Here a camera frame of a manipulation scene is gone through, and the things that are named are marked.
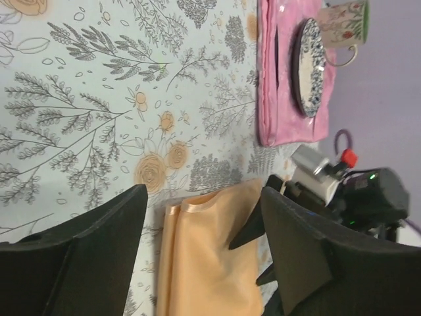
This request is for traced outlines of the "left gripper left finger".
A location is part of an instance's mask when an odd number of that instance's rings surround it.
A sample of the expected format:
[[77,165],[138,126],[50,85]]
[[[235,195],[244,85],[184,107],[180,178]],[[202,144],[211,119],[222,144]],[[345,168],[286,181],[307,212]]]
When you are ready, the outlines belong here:
[[137,184],[69,221],[1,243],[1,314],[122,315],[147,200]]

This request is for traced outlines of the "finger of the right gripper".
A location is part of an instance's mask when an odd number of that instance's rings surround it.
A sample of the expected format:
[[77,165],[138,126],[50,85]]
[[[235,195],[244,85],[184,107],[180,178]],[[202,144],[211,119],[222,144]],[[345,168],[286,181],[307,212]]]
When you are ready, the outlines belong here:
[[237,249],[253,240],[256,240],[257,238],[263,236],[265,233],[266,231],[264,227],[261,206],[258,203],[255,205],[255,208],[253,209],[244,226],[230,242],[228,249]]
[[274,264],[270,264],[256,279],[257,286],[277,281]]

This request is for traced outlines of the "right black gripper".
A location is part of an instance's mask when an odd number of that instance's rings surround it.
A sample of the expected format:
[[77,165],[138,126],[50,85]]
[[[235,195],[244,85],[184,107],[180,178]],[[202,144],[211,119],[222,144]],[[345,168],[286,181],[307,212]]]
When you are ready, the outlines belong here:
[[348,171],[325,167],[325,181],[333,180],[334,192],[327,200],[302,180],[282,180],[272,174],[266,185],[297,205],[351,230],[382,240],[396,240],[398,229],[409,215],[410,194],[390,168]]

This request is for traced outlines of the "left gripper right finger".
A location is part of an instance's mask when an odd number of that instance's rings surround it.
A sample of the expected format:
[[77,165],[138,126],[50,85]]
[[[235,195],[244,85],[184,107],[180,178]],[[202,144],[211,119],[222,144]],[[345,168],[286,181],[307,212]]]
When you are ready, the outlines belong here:
[[284,315],[419,315],[420,248],[379,240],[263,188]]

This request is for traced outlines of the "orange satin napkin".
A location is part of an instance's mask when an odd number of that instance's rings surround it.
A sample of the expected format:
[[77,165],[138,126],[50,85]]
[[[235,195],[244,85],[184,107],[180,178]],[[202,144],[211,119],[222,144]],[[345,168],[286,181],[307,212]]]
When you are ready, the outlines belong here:
[[167,205],[157,281],[157,315],[261,315],[258,243],[229,250],[255,208],[254,178]]

